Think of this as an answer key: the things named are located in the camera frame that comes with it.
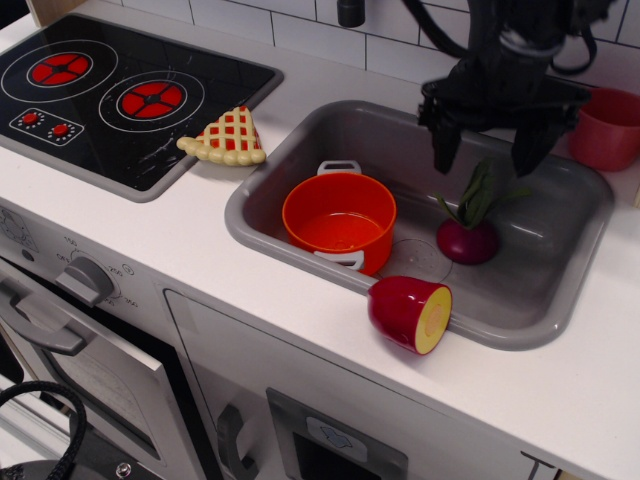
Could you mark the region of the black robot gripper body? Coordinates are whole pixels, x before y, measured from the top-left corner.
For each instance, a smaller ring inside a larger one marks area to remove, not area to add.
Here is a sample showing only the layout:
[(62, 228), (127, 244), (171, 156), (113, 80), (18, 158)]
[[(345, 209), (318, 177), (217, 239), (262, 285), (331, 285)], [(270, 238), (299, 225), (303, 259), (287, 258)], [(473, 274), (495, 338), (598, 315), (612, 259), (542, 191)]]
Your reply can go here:
[(589, 99), (581, 87), (547, 75), (576, 76), (590, 61), (562, 65), (562, 47), (543, 49), (504, 37), (469, 48), (449, 37), (432, 42), (458, 63), (447, 77), (423, 84), (419, 123), (432, 135), (451, 138), (463, 130), (510, 129), (526, 138), (556, 138), (577, 125), (579, 108)]

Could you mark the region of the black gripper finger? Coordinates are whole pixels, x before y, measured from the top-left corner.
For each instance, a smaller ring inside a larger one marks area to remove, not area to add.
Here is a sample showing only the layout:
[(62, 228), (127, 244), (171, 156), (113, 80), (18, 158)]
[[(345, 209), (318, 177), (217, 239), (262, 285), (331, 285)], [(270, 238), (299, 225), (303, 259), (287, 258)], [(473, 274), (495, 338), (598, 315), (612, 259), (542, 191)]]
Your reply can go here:
[(437, 171), (447, 174), (451, 170), (460, 142), (461, 130), (458, 126), (443, 122), (435, 128), (432, 132), (432, 146)]
[(547, 122), (532, 123), (517, 129), (511, 158), (518, 177), (532, 173), (564, 134), (564, 126)]

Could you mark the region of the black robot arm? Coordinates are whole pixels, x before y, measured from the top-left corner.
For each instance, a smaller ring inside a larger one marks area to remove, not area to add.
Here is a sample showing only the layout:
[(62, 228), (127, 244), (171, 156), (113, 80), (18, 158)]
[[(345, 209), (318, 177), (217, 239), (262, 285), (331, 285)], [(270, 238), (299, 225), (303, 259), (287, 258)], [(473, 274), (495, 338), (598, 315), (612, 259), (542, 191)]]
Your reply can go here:
[(571, 76), (588, 69), (587, 64), (560, 67), (554, 58), (567, 37), (579, 36), (593, 60), (597, 45), (591, 26), (607, 19), (610, 2), (471, 1), (465, 47), (454, 42), (420, 2), (405, 5), (432, 43), (458, 61), (447, 77), (422, 87), (419, 122), (431, 133), (439, 172), (451, 169), (465, 130), (514, 131), (511, 158), (522, 176), (576, 128), (589, 92), (547, 72)]

